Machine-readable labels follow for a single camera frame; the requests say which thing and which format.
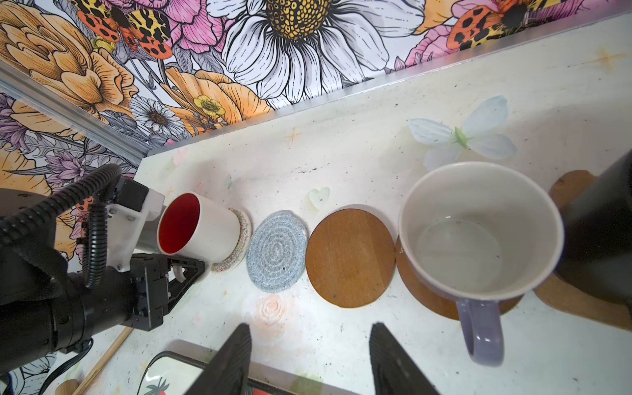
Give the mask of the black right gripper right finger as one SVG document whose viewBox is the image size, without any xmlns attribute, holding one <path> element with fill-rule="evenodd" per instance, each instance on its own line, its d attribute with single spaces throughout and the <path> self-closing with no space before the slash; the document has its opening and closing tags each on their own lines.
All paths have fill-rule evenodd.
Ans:
<svg viewBox="0 0 632 395">
<path fill-rule="evenodd" d="M 439 394 L 385 324 L 372 326 L 369 345 L 376 394 Z"/>
</svg>

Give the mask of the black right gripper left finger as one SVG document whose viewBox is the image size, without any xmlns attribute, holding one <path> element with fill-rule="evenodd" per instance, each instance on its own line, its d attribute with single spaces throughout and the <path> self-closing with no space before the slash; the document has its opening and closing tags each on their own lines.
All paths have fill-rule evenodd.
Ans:
<svg viewBox="0 0 632 395">
<path fill-rule="evenodd" d="M 251 352 L 250 327 L 240 324 L 185 394 L 246 394 Z"/>
</svg>

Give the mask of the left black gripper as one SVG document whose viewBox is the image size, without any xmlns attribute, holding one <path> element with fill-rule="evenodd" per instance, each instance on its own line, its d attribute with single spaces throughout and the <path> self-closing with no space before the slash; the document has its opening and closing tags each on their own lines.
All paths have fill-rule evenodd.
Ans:
<svg viewBox="0 0 632 395">
<path fill-rule="evenodd" d="M 61 296 L 2 306 L 1 372 L 52 352 L 72 351 L 117 325 L 143 331 L 159 327 L 206 268 L 197 259 L 135 254 L 128 272 L 107 268 L 94 289 L 72 274 L 70 291 Z M 170 270 L 174 279 L 168 281 Z"/>
</svg>

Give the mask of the black mug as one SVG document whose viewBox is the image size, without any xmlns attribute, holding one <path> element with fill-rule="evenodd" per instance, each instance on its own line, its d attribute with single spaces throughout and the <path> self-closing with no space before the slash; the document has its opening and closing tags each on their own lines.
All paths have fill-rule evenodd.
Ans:
<svg viewBox="0 0 632 395">
<path fill-rule="evenodd" d="M 631 154 L 561 210 L 565 246 L 556 273 L 598 299 L 631 306 Z"/>
</svg>

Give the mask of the red mug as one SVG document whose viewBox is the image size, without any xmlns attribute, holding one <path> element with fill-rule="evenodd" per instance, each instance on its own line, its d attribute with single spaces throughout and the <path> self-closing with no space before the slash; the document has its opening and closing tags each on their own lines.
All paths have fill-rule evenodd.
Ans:
<svg viewBox="0 0 632 395">
<path fill-rule="evenodd" d="M 219 263 L 228 258 L 240 238 L 236 214 L 210 199 L 190 192 L 166 208 L 156 232 L 161 253 Z"/>
</svg>

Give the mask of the brown round wooden coaster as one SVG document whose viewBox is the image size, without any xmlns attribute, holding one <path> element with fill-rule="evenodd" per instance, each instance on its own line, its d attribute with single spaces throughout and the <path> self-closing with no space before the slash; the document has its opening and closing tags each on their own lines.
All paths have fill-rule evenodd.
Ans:
<svg viewBox="0 0 632 395">
<path fill-rule="evenodd" d="M 446 319 L 459 320 L 456 303 L 436 295 L 416 276 L 416 272 L 405 254 L 400 238 L 397 238 L 395 245 L 395 262 L 404 285 L 417 301 L 423 304 L 426 309 Z"/>
</svg>

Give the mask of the white woven round coaster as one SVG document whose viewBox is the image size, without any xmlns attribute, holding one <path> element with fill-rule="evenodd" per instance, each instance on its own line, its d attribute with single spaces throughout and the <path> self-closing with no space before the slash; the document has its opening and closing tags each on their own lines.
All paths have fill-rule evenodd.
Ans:
<svg viewBox="0 0 632 395">
<path fill-rule="evenodd" d="M 211 265 L 211 271 L 214 273 L 227 272 L 238 266 L 245 259 L 253 234 L 252 223 L 247 213 L 233 208 L 230 208 L 230 211 L 233 212 L 239 220 L 240 236 L 229 257 L 219 263 L 213 263 Z"/>
</svg>

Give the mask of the blue grey fabric coaster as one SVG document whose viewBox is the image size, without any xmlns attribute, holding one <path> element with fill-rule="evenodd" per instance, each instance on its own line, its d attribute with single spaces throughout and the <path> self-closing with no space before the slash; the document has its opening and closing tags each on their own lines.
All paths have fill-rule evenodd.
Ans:
<svg viewBox="0 0 632 395">
<path fill-rule="evenodd" d="M 246 255 L 247 271 L 261 291 L 289 289 L 304 273 L 307 228 L 290 211 L 274 212 L 255 230 Z"/>
</svg>

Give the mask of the purple white mug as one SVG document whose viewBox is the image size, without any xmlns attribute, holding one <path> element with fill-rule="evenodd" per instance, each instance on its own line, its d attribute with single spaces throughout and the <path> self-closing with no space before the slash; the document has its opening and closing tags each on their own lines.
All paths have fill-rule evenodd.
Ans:
<svg viewBox="0 0 632 395">
<path fill-rule="evenodd" d="M 543 283 L 565 231 L 548 193 L 526 175 L 486 162 L 442 166 L 406 195 L 398 235 L 416 276 L 454 301 L 471 359 L 505 358 L 500 303 Z"/>
</svg>

